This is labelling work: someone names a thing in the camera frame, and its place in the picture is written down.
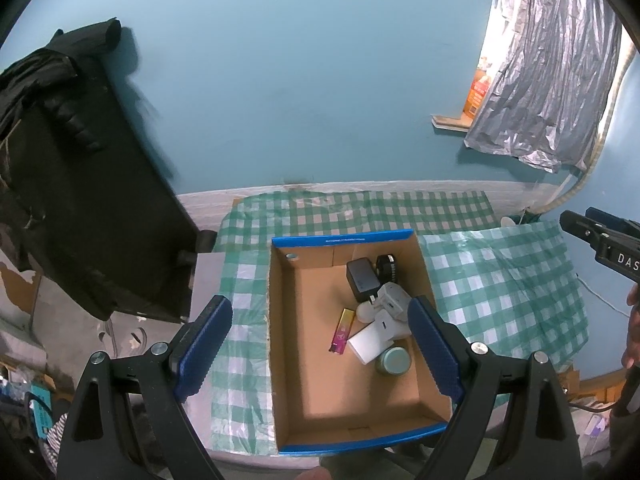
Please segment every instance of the silver bolt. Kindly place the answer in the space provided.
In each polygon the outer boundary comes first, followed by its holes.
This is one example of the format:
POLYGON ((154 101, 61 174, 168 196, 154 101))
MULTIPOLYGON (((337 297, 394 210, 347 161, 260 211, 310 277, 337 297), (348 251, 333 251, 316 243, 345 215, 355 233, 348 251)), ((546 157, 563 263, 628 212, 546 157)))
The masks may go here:
POLYGON ((106 356, 107 354, 105 354, 104 352, 94 352, 91 354, 91 357, 89 357, 89 361, 91 361, 91 364, 93 365, 98 365, 102 361, 104 361, 104 358, 106 356))
POLYGON ((549 361, 549 357, 547 357, 544 352, 536 352, 535 354, 533 354, 533 358, 541 365, 549 361))
POLYGON ((167 343, 154 343, 151 347, 151 353, 153 355, 162 355, 169 349, 169 345, 167 343))
POLYGON ((489 349, 484 343, 476 341, 475 343, 471 343, 471 351, 474 354, 484 355, 489 351, 489 349))

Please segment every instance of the window sill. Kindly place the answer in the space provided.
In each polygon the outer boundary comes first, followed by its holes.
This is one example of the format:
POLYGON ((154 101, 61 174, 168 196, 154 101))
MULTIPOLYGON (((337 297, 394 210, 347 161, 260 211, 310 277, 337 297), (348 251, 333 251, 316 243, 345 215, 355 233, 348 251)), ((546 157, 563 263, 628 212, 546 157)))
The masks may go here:
POLYGON ((459 118, 432 115, 431 124, 440 130, 451 130, 466 134, 471 127, 473 119, 467 114, 461 114, 459 118))

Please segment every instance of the green lid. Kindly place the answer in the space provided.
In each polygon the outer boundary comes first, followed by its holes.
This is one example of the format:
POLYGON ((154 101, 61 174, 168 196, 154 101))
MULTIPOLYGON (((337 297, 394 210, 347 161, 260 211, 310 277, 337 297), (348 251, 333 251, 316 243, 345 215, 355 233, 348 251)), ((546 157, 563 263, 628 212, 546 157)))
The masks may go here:
POLYGON ((404 348, 394 346, 381 356, 380 364, 388 374, 402 375, 411 367, 411 356, 404 348))

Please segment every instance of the curtain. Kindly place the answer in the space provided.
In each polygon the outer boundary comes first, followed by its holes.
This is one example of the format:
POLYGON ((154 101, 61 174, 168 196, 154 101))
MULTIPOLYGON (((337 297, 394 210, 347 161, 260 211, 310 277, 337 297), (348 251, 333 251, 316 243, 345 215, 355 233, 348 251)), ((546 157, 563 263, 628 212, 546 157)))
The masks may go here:
POLYGON ((514 0, 506 60, 465 137, 470 148, 556 172, 586 170, 622 25, 605 0, 514 0))

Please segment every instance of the orange bottle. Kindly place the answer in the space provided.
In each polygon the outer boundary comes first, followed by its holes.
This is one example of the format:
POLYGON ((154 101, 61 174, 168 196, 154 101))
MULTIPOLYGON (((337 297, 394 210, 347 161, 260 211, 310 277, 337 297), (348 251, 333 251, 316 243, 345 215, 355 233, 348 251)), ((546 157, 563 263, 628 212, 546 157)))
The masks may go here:
POLYGON ((474 81, 471 83, 471 90, 469 90, 469 94, 466 96, 465 107, 462 109, 462 111, 472 119, 476 116, 476 112, 482 104, 482 101, 484 101, 489 91, 489 86, 491 86, 491 77, 486 73, 487 67, 486 58, 482 57, 476 69, 474 81))

